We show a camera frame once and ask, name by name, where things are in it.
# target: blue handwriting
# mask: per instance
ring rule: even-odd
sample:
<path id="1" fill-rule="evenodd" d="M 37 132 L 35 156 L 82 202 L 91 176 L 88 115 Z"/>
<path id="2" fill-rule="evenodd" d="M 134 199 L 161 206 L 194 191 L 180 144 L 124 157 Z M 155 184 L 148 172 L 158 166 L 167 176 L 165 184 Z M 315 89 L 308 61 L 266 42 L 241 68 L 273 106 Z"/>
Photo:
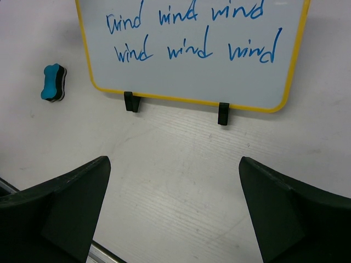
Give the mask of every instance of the blue handwriting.
<path id="1" fill-rule="evenodd" d="M 133 22 L 130 18 L 127 19 L 123 19 L 122 16 L 120 15 L 120 19 L 113 19 L 113 25 L 111 28 L 110 25 L 110 18 L 114 18 L 115 15 L 113 14 L 109 14 L 106 16 L 106 23 L 107 23 L 107 27 L 109 28 L 110 34 L 112 35 L 115 30 L 116 31 L 122 31 L 122 29 L 127 30 L 128 27 L 130 28 L 138 28 L 141 25 L 141 11 L 143 9 L 143 4 L 144 4 L 144 0 L 141 0 L 140 3 L 140 9 L 139 9 L 139 15 L 137 15 Z"/>
<path id="2" fill-rule="evenodd" d="M 231 6 L 226 6 L 222 10 L 218 10 L 215 12 L 214 8 L 212 9 L 212 20 L 215 21 L 218 16 L 225 16 L 225 18 L 229 17 L 229 14 L 234 18 L 238 14 L 239 11 L 242 12 L 244 17 L 250 17 L 251 19 L 259 18 L 263 15 L 263 4 L 264 0 L 261 0 L 261 5 L 257 7 L 257 4 L 253 6 L 253 8 L 248 12 L 244 7 L 234 8 L 233 11 L 230 11 Z"/>
<path id="3" fill-rule="evenodd" d="M 135 49 L 130 49 L 128 44 L 125 43 L 126 45 L 126 50 L 122 52 L 119 52 L 117 50 L 117 48 L 115 47 L 115 52 L 116 52 L 116 55 L 117 55 L 117 58 L 119 60 L 119 62 L 128 62 L 130 61 L 130 59 L 134 58 L 138 61 L 145 61 L 149 58 L 151 58 L 153 56 L 152 55 L 147 55 L 146 54 L 146 41 L 148 41 L 148 37 L 149 37 L 149 34 L 147 34 L 145 36 L 145 39 L 144 39 L 144 44 L 143 44 L 143 48 L 142 50 L 139 52 L 139 54 L 137 55 L 137 52 L 135 51 Z"/>
<path id="4" fill-rule="evenodd" d="M 277 42 L 278 42 L 278 38 L 280 36 L 280 33 L 282 31 L 282 27 L 280 27 L 278 29 L 278 33 L 274 39 L 274 44 L 273 44 L 273 48 L 272 48 L 272 51 L 267 51 L 265 53 L 263 53 L 264 51 L 264 48 L 263 47 L 262 49 L 259 49 L 259 48 L 255 48 L 255 49 L 252 49 L 250 48 L 250 52 L 249 52 L 249 48 L 243 48 L 241 49 L 240 47 L 237 47 L 234 52 L 232 52 L 232 49 L 231 49 L 231 45 L 228 44 L 228 47 L 229 47 L 229 59 L 230 61 L 233 61 L 235 59 L 235 56 L 237 56 L 238 58 L 241 58 L 241 57 L 245 57 L 248 53 L 248 56 L 251 57 L 253 56 L 254 54 L 256 54 L 258 57 L 259 57 L 259 62 L 265 64 L 267 62 L 271 62 L 273 63 L 274 62 L 274 56 L 275 56 L 275 48 L 276 48 L 276 45 L 277 45 Z M 266 59 L 264 60 L 264 58 L 269 55 L 270 56 L 270 59 Z"/>
<path id="5" fill-rule="evenodd" d="M 177 22 L 177 19 L 180 21 L 184 21 L 185 19 L 191 20 L 194 19 L 196 21 L 197 13 L 195 11 L 196 0 L 192 0 L 188 11 L 185 15 L 181 13 L 172 14 L 173 19 L 171 19 L 171 6 L 168 6 L 169 13 L 167 15 L 162 14 L 161 10 L 158 11 L 158 18 L 160 20 L 160 25 L 162 26 L 164 23 L 170 24 L 171 21 L 173 24 Z"/>
<path id="6" fill-rule="evenodd" d="M 206 27 L 206 32 L 205 32 L 205 36 L 203 38 L 203 48 L 195 48 L 193 46 L 189 46 L 187 48 L 186 47 L 186 38 L 183 40 L 183 47 L 178 49 L 177 51 L 175 49 L 170 49 L 170 47 L 167 47 L 168 50 L 168 57 L 170 60 L 172 60 L 173 58 L 177 58 L 178 55 L 183 54 L 184 53 L 188 53 L 191 52 L 194 55 L 196 54 L 200 59 L 205 59 L 208 58 L 209 56 L 211 56 L 213 54 L 213 52 L 208 53 L 206 52 L 206 44 L 207 44 L 207 35 L 208 35 L 208 28 L 210 26 L 207 25 Z"/>

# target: dark green plastic piece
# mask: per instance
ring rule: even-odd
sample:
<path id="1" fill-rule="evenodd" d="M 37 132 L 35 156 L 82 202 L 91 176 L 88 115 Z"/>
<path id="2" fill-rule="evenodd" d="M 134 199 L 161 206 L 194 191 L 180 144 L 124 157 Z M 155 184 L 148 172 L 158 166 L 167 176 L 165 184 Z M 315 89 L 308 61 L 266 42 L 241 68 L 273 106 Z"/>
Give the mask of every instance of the dark green plastic piece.
<path id="1" fill-rule="evenodd" d="M 247 157 L 239 173 L 265 263 L 351 262 L 351 199 Z"/>
<path id="2" fill-rule="evenodd" d="M 85 263 L 110 177 L 107 157 L 0 197 L 0 262 Z"/>

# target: yellow whiteboard frame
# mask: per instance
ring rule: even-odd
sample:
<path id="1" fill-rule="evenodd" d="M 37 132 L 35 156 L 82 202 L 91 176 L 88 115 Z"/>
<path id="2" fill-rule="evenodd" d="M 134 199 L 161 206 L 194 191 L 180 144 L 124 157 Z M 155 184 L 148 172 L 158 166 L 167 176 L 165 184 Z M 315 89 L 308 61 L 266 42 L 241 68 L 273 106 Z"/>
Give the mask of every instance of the yellow whiteboard frame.
<path id="1" fill-rule="evenodd" d="M 85 34 L 85 30 L 84 30 L 84 23 L 83 23 L 83 16 L 82 16 L 82 12 L 81 12 L 80 0 L 75 0 L 75 1 L 76 1 L 79 24 L 80 24 L 80 28 L 81 28 L 81 32 L 82 32 L 84 49 L 85 49 L 86 57 L 87 57 L 87 64 L 88 64 L 88 69 L 89 69 L 90 80 L 91 80 L 93 86 L 101 92 L 123 94 L 124 93 L 123 90 L 101 88 L 95 83 L 92 65 L 90 62 L 88 43 L 87 43 L 86 34 Z M 287 99 L 289 97 L 289 91 L 290 91 L 290 87 L 291 87 L 291 83 L 292 83 L 292 78 L 294 75 L 298 52 L 299 52 L 301 42 L 302 42 L 303 31 L 304 31 L 305 24 L 306 24 L 310 3 L 311 3 L 311 0 L 304 0 L 304 3 L 303 3 L 303 8 L 302 8 L 300 21 L 299 21 L 299 25 L 298 25 L 298 29 L 297 29 L 297 34 L 296 34 L 296 38 L 295 38 L 295 44 L 294 44 L 294 48 L 292 51 L 292 57 L 291 57 L 291 61 L 290 61 L 289 71 L 288 71 L 287 78 L 286 78 L 285 90 L 283 93 L 283 98 L 281 100 L 281 103 L 275 108 L 259 108 L 259 107 L 243 106 L 243 105 L 236 105 L 236 104 L 230 104 L 230 108 L 235 108 L 238 110 L 246 110 L 246 111 L 258 111 L 258 112 L 265 112 L 265 113 L 273 113 L 273 112 L 277 112 L 278 110 L 282 109 L 285 106 Z M 216 107 L 219 106 L 219 102 L 213 102 L 213 101 L 193 100 L 193 99 L 177 98 L 177 97 L 154 95 L 154 94 L 147 94 L 147 93 L 139 93 L 139 92 L 133 92 L 133 95 L 139 96 L 139 97 L 145 97 L 145 98 L 152 98 L 152 99 L 173 100 L 173 101 L 188 102 L 188 103 L 195 103 L 195 104 L 202 104 L 202 105 L 216 106 Z"/>

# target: black whiteboard leg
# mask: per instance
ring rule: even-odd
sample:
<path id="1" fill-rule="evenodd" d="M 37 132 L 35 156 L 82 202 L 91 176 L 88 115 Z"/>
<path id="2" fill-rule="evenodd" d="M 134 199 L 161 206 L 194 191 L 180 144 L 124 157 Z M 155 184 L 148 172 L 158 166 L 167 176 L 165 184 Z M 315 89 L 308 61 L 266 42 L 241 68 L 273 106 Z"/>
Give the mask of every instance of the black whiteboard leg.
<path id="1" fill-rule="evenodd" d="M 138 112 L 140 98 L 138 96 L 134 96 L 132 92 L 124 92 L 124 102 L 126 103 L 126 110 L 132 112 Z"/>
<path id="2" fill-rule="evenodd" d="M 218 107 L 218 124 L 227 126 L 229 117 L 229 103 L 219 103 Z"/>

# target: magnetic eraser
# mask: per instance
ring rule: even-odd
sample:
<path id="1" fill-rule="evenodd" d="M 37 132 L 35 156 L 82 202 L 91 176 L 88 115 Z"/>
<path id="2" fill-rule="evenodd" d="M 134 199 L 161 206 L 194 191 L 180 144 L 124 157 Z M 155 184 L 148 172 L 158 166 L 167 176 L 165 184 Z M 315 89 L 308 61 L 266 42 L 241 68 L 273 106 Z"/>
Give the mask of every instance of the magnetic eraser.
<path id="1" fill-rule="evenodd" d="M 66 74 L 67 70 L 57 63 L 45 67 L 44 89 L 41 93 L 43 100 L 54 102 L 64 98 Z"/>

